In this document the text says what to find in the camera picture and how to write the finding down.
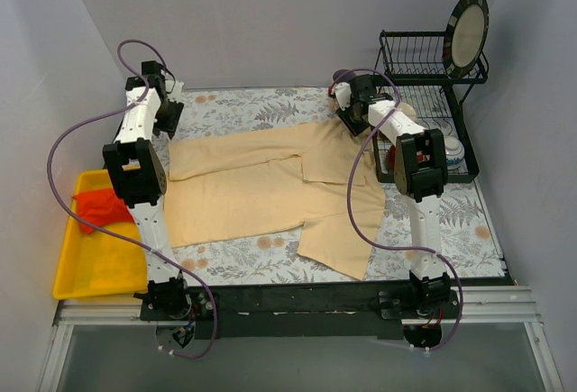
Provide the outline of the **beige t shirt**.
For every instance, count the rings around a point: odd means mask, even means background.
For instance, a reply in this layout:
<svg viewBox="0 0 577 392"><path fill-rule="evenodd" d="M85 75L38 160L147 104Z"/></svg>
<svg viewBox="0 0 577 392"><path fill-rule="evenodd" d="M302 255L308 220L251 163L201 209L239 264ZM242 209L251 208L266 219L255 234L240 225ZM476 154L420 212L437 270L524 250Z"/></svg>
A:
<svg viewBox="0 0 577 392"><path fill-rule="evenodd" d="M298 255L362 279L386 195L361 146L337 120L171 143L172 248L300 227Z"/></svg>

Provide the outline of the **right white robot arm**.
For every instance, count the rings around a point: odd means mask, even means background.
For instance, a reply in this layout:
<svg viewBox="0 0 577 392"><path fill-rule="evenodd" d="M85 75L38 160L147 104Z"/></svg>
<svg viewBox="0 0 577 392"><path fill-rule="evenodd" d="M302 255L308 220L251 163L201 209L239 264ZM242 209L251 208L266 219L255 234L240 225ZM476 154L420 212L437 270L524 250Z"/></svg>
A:
<svg viewBox="0 0 577 392"><path fill-rule="evenodd" d="M409 213L411 244L409 281L380 294L386 318L411 313L428 317L450 299L450 277L441 255L439 210L448 181L444 135L426 129L400 109L400 92L380 91L389 78L375 70L339 69L328 95L336 113L352 135L369 134L366 144L386 138L394 155L393 178Z"/></svg>

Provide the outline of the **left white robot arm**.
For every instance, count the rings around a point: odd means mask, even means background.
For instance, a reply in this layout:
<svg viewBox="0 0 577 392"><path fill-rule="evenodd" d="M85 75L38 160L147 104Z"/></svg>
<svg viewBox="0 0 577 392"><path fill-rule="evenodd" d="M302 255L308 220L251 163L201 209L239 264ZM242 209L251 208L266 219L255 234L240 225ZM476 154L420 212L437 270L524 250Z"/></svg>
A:
<svg viewBox="0 0 577 392"><path fill-rule="evenodd" d="M171 265L175 259L163 214L168 183L151 138L175 135L184 108L179 101L183 84L167 80L169 71L156 60L144 61L141 70L140 77L126 81L130 110L114 141L103 147L103 157L116 196L128 207L141 242L150 247L147 292L136 297L147 308L180 320L190 313L192 299L183 273Z"/></svg>

